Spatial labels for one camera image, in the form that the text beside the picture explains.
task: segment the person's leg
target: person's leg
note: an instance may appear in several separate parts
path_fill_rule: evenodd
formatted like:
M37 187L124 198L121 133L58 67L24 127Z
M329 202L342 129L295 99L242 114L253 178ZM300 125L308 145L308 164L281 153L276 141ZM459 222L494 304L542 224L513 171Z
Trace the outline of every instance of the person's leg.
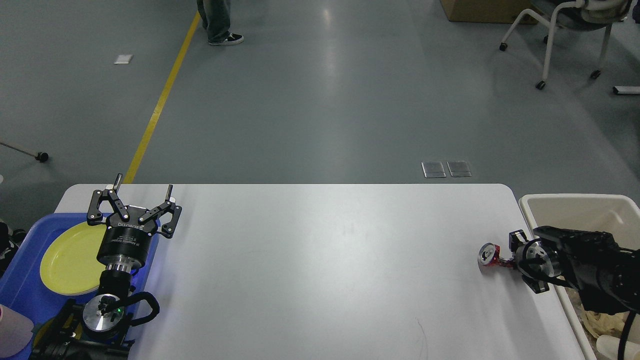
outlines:
M209 42L221 42L226 39L231 27L230 0L206 0L207 37Z
M631 17L635 20L636 24L640 24L640 3L634 6L634 9L631 11Z
M209 21L207 20L207 13L204 11L204 0L196 0L196 4L198 5L200 18L202 18L202 27L206 30Z

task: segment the chair wheel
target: chair wheel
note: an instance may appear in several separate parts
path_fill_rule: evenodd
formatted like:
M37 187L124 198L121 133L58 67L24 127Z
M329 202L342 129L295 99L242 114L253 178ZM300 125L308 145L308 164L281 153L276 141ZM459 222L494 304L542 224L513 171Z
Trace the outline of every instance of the chair wheel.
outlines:
M41 163L47 161L48 159L49 159L49 154L47 154L46 152L39 152L38 156L36 156L36 160L38 160Z

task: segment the plastic storage bin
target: plastic storage bin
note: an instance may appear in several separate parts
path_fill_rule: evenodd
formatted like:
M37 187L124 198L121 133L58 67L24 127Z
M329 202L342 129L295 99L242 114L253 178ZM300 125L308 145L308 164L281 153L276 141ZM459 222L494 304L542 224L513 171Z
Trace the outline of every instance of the plastic storage bin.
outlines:
M26 316L35 325L42 325L56 316L67 299L76 299L78 303L88 302L95 292L67 297L49 290L40 279L40 262L49 245L62 233L71 227L86 221L86 213L57 213L47 215L38 220L24 239L22 246L9 265L9 269L0 279L0 304ZM154 235L147 264L134 276L132 285L136 291L142 291L153 263L157 248L158 235ZM136 312L138 305L128 308ZM137 329L127 334L128 338L135 338ZM19 353L9 357L9 360L27 360L31 353L33 340Z
M606 231L628 249L640 249L640 209L623 195L537 194L520 199L529 229L550 225L563 229ZM596 359L573 305L564 290L556 287L564 311L586 359ZM640 321L635 321L629 341L640 342Z

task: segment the cardboard box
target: cardboard box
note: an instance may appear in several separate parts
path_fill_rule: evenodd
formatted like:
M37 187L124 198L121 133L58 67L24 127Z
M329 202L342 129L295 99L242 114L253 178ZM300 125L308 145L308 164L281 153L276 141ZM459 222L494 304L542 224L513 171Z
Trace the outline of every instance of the cardboard box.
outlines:
M440 0L449 21L499 22L511 24L524 9L531 8L530 0ZM538 21L526 15L521 24Z

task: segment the white bin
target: white bin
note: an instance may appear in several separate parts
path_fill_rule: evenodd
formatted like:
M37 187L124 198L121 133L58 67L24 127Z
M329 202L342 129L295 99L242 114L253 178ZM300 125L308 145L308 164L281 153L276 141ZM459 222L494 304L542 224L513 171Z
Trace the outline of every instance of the white bin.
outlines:
M520 208L533 230L549 225L562 229L606 231L621 247L640 249L640 209L623 195L537 194L520 199ZM582 347L586 359L594 360L594 350L566 291L556 288L564 311ZM640 343L640 320L634 322L629 341Z

